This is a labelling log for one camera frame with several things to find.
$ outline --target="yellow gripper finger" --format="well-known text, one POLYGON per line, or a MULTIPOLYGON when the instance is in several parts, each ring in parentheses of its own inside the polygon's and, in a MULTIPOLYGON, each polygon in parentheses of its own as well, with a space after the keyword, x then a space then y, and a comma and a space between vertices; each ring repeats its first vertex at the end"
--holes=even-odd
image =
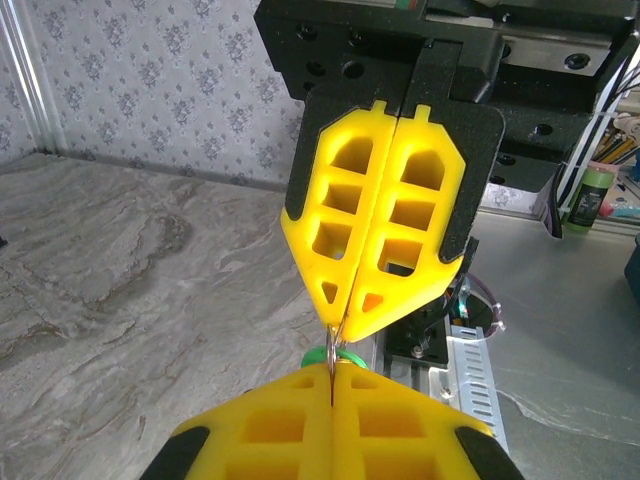
POLYGON ((385 106, 322 131, 302 216, 282 213, 321 321, 337 329, 345 319, 347 342, 442 295, 462 263, 445 264, 438 252, 465 162, 444 127, 429 122, 430 107, 398 119, 385 106))
POLYGON ((305 367, 183 423, 141 480, 479 480, 468 432, 486 461, 509 463, 481 421, 355 365, 336 368, 333 406, 326 365, 305 367))

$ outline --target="gray marble surface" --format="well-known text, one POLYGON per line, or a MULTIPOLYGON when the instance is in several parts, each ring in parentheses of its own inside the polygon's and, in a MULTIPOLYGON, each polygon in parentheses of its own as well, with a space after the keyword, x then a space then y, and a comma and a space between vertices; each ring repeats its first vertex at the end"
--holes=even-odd
POLYGON ((640 478, 640 309, 624 278, 637 227, 549 236, 480 213, 471 271, 502 304, 489 340, 511 457, 527 480, 640 478))
POLYGON ((137 478, 323 331, 281 194, 51 158, 0 171, 0 478, 137 478))

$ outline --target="cable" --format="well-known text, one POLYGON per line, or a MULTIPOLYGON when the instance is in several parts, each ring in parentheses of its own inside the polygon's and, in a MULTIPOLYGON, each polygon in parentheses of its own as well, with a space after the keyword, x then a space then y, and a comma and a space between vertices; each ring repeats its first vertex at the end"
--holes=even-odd
POLYGON ((640 87, 640 83, 635 83, 633 85, 629 85, 628 87, 623 88, 622 90, 620 90, 618 92, 618 96, 620 95, 624 95, 627 92, 630 92, 631 90, 633 90, 634 88, 638 88, 640 87))
POLYGON ((631 71, 627 72, 623 78, 622 82, 618 89, 616 89, 616 94, 619 94, 621 89, 627 88, 634 80, 640 78, 640 66, 634 67, 631 71))
POLYGON ((467 278, 471 281, 472 287, 473 285, 475 285, 475 287, 477 288, 476 291, 479 290, 480 293, 484 295, 484 300, 488 302, 487 306, 491 308, 491 311, 493 312, 493 321, 491 322, 491 326, 484 336, 485 339, 490 338, 495 335, 496 332, 503 331, 506 328, 504 322, 502 321, 502 305, 500 305, 500 302, 498 302, 498 300, 496 300, 496 297, 493 296, 493 293, 491 293, 489 287, 487 287, 478 277, 476 277, 472 273, 467 273, 467 278))
POLYGON ((445 303, 445 306, 442 308, 443 318, 451 313, 451 310, 453 309, 454 304, 458 301, 458 295, 460 295, 460 290, 462 289, 463 283, 464 283, 464 275, 458 278, 458 281, 454 285, 453 290, 451 291, 451 294, 447 299, 447 303, 445 303))
POLYGON ((566 163, 561 163, 556 173, 553 175, 551 181, 551 188, 549 189, 549 198, 547 200, 547 208, 549 210, 549 224, 547 230, 554 238, 562 238, 562 219, 560 218, 560 212, 558 211, 558 196, 557 190, 560 185, 560 178, 564 174, 566 163))
MULTIPOLYGON (((620 71, 625 71, 629 68, 629 64, 632 61, 632 56, 627 57, 627 59, 625 60, 624 64, 620 67, 620 71)), ((618 75, 618 78, 616 78, 615 82, 612 85, 611 88, 611 94, 608 96, 608 98, 604 101, 604 103, 602 104, 602 107, 598 106, 598 103, 600 102, 600 100, 598 100, 598 102, 596 103, 596 107, 598 108, 598 110, 600 112, 609 112, 609 110, 611 109, 611 107, 613 106, 613 104, 615 103, 615 101, 619 98, 620 94, 618 93, 618 90, 620 89, 621 84, 623 83, 625 77, 628 74, 625 75, 618 75)), ((629 83, 628 82, 632 82, 633 79, 635 79, 635 75, 640 75, 640 70, 638 71, 637 74, 632 74, 625 82, 625 86, 628 86, 629 83)), ((589 135, 584 143, 585 148, 583 148, 580 151, 580 154, 578 155, 578 158, 575 161, 575 164, 572 167, 571 173, 569 174, 569 178, 567 180, 567 182, 564 185, 564 188, 562 189, 562 193, 559 195, 559 198, 557 200, 557 204, 558 206, 563 205, 565 203, 565 201, 567 200, 567 197, 569 196, 569 194, 571 193, 571 189, 573 187, 573 184, 576 181, 576 177, 578 176, 578 172, 580 171, 580 167, 582 166, 582 164, 585 161, 585 157, 587 155, 587 152, 589 151, 589 146, 594 142, 595 140, 595 136, 598 132, 598 130, 600 129, 600 126, 602 124, 602 122, 604 121, 604 117, 600 115, 600 112, 596 112, 595 115, 598 115, 598 117, 595 119, 593 126, 591 127, 591 130, 589 131, 589 135)))

